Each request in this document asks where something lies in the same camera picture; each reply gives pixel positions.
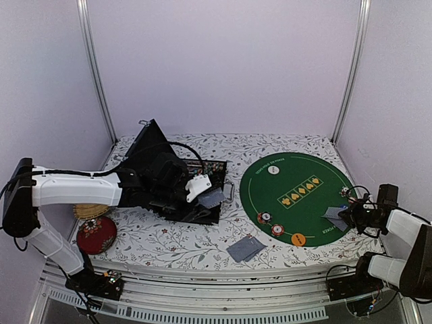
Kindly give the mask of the black poker chip case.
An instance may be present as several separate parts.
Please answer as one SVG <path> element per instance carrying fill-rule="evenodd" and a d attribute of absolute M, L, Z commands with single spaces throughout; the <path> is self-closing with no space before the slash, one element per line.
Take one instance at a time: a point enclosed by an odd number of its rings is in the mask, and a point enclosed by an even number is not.
<path fill-rule="evenodd" d="M 141 207 L 168 221 L 217 225 L 224 194 L 227 162 L 180 158 L 155 120 L 147 122 L 115 167 L 121 197 L 119 208 Z"/>

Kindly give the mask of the dealt card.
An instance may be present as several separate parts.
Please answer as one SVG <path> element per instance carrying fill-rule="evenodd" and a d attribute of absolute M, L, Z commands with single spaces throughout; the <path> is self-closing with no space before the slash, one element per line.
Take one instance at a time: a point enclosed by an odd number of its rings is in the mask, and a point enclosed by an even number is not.
<path fill-rule="evenodd" d="M 334 226 L 336 226 L 340 231 L 344 232 L 348 229 L 348 225 L 341 218 L 330 218 L 325 215 L 322 218 L 330 221 Z"/>
<path fill-rule="evenodd" d="M 251 259 L 253 259 L 257 254 L 259 254 L 262 250 L 264 250 L 267 247 L 266 245 L 264 245 L 261 241 L 259 241 L 255 237 L 252 237 L 250 239 L 250 241 L 252 244 L 252 246 L 251 246 L 252 252 L 244 259 L 245 262 L 248 262 Z"/>
<path fill-rule="evenodd" d="M 347 205 L 342 205 L 340 207 L 328 207 L 326 212 L 321 217 L 326 219 L 340 220 L 341 217 L 339 216 L 339 213 L 345 211 L 347 208 L 348 208 Z"/>
<path fill-rule="evenodd" d="M 244 259 L 252 252 L 250 239 L 251 238 L 249 237 L 244 237 L 238 242 L 227 247 L 228 254 L 233 258 L 233 260 L 235 260 L 235 262 L 239 263 L 244 261 Z"/>

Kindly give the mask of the blue playing card deck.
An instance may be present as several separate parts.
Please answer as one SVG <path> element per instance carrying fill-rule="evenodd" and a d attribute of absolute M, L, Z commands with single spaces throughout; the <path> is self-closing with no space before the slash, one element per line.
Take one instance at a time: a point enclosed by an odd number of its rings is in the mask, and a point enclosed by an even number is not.
<path fill-rule="evenodd" d="M 225 200 L 226 197 L 221 188 L 204 192 L 198 196 L 198 203 L 207 209 L 217 207 Z"/>

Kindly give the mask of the orange big blind button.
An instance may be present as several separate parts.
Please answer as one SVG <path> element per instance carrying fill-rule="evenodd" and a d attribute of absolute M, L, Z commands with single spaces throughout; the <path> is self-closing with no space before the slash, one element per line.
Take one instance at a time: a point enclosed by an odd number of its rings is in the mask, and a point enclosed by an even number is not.
<path fill-rule="evenodd" d="M 295 246 L 304 246 L 306 244 L 306 237 L 301 233 L 295 233 L 291 236 L 291 242 Z"/>

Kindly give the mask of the purple black chip stack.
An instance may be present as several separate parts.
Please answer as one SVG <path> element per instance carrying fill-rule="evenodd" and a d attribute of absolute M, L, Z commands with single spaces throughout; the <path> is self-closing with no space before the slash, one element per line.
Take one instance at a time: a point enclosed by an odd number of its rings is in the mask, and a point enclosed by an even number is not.
<path fill-rule="evenodd" d="M 271 222 L 271 220 L 272 220 L 272 215 L 268 212 L 262 212 L 257 215 L 257 221 L 260 224 L 267 224 Z"/>

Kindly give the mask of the white dealer button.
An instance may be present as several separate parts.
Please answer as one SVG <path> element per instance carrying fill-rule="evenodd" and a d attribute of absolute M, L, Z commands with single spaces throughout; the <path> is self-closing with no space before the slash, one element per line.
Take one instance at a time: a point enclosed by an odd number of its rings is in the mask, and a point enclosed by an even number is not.
<path fill-rule="evenodd" d="M 271 174 L 271 175 L 277 175 L 280 172 L 280 169 L 278 166 L 276 165 L 270 165 L 267 169 L 267 171 Z"/>

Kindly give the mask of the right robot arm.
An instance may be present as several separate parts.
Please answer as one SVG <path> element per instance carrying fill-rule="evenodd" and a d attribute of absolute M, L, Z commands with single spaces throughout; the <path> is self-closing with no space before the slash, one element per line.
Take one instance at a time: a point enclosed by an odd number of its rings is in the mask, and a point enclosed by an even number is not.
<path fill-rule="evenodd" d="M 352 191 L 341 190 L 349 206 L 340 218 L 358 234 L 374 229 L 395 246 L 387 246 L 385 253 L 364 253 L 354 274 L 340 280 L 335 292 L 348 296 L 387 286 L 419 304 L 431 303 L 431 222 L 399 206 L 396 185 L 380 185 L 377 198 L 369 192 L 356 198 Z"/>

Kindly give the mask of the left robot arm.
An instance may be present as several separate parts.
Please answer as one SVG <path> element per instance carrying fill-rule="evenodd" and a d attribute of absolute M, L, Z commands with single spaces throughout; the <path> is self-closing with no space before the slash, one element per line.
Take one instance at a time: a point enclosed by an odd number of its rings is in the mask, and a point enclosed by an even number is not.
<path fill-rule="evenodd" d="M 2 228 L 22 238 L 55 261 L 86 293 L 100 287 L 84 255 L 46 220 L 45 205 L 105 205 L 142 207 L 176 221 L 194 221 L 210 214 L 198 198 L 211 189 L 208 175 L 190 175 L 172 153 L 160 153 L 151 163 L 123 161 L 108 171 L 72 171 L 35 166 L 23 158 L 1 191 Z"/>

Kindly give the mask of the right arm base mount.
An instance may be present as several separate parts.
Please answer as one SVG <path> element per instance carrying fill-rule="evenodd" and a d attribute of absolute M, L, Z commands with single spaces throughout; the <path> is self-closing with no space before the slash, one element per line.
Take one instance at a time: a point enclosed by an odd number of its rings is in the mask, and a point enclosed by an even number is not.
<path fill-rule="evenodd" d="M 330 278 L 330 273 L 336 269 L 348 271 L 353 266 L 336 265 L 325 275 L 325 285 L 330 301 L 345 300 L 346 308 L 355 317 L 367 317 L 375 308 L 383 290 L 383 281 L 374 277 L 356 273 Z"/>

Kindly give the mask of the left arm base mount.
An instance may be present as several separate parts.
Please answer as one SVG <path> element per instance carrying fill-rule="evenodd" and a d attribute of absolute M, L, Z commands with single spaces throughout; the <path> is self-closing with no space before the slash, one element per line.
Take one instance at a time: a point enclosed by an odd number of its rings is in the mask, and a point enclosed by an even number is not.
<path fill-rule="evenodd" d="M 97 274 L 91 269 L 83 269 L 75 275 L 66 275 L 65 287 L 89 296 L 119 301 L 124 281 L 118 271 L 110 269 Z"/>

